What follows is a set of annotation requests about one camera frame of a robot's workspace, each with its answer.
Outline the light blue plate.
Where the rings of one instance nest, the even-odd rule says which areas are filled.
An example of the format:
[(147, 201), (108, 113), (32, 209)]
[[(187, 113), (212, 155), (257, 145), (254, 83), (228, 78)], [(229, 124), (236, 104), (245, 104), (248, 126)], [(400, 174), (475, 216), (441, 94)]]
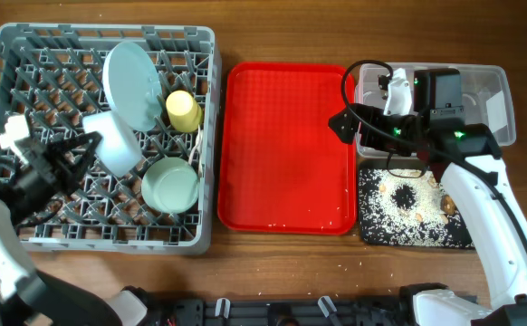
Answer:
[(122, 42), (112, 48), (104, 60), (102, 84), (110, 108), (132, 129), (155, 128), (163, 90), (158, 71), (141, 46)]

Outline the yellow plastic cup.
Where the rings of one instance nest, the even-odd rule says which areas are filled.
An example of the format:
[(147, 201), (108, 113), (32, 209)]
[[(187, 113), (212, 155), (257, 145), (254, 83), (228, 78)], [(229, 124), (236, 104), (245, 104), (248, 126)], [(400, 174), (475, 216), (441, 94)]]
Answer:
[(166, 109), (171, 126), (181, 132), (194, 132), (203, 119), (202, 109), (187, 91), (170, 93), (166, 99)]

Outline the white plastic fork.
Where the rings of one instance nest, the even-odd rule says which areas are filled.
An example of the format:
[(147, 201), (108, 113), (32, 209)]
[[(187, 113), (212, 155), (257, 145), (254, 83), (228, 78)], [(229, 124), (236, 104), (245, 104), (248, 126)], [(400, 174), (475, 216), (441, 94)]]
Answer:
[(194, 160), (195, 154), (200, 155), (200, 149), (201, 149), (201, 146), (202, 146), (202, 141), (203, 141), (203, 131), (202, 131), (201, 127), (198, 126), (197, 127), (197, 135), (196, 135), (196, 139), (195, 139), (195, 144), (192, 147), (192, 149), (190, 150), (189, 155), (188, 155), (187, 163), (189, 165), (193, 164), (193, 160)]

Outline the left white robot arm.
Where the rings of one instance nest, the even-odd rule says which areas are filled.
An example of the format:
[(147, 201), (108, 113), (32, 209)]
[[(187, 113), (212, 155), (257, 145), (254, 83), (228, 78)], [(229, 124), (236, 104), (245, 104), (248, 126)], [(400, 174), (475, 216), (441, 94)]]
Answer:
[(53, 325), (142, 325), (150, 309), (125, 288), (104, 300), (39, 270), (17, 233), (57, 194), (72, 194), (94, 160), (98, 132), (48, 145), (17, 141), (26, 168), (0, 158), (0, 325), (24, 325), (42, 314)]

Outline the light green bowl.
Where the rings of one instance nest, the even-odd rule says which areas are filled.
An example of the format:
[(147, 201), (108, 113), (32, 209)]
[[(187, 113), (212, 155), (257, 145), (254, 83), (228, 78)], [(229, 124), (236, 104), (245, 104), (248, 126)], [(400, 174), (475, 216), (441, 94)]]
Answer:
[(198, 174), (186, 160), (162, 158), (145, 173), (141, 194), (152, 209), (161, 213), (179, 214), (196, 203), (198, 187)]

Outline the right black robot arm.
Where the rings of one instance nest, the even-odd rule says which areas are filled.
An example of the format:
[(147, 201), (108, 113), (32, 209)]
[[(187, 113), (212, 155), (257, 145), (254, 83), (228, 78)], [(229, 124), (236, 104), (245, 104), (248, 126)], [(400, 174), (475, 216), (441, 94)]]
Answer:
[(527, 221), (509, 185), (490, 129), (465, 121), (461, 73), (416, 70), (411, 81), (389, 69), (378, 78), (385, 109), (344, 102), (328, 125), (341, 142), (416, 155), (432, 170), (464, 219), (487, 279), (491, 306), (442, 284), (405, 286), (409, 325), (527, 325)]

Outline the small blue food bowl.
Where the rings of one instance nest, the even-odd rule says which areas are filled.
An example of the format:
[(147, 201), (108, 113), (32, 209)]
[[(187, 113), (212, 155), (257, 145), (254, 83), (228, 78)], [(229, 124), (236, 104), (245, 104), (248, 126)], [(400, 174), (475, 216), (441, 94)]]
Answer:
[(85, 133), (101, 135), (96, 154), (106, 169), (123, 177), (136, 167), (142, 158), (140, 144), (130, 126), (115, 112), (105, 111), (82, 119)]

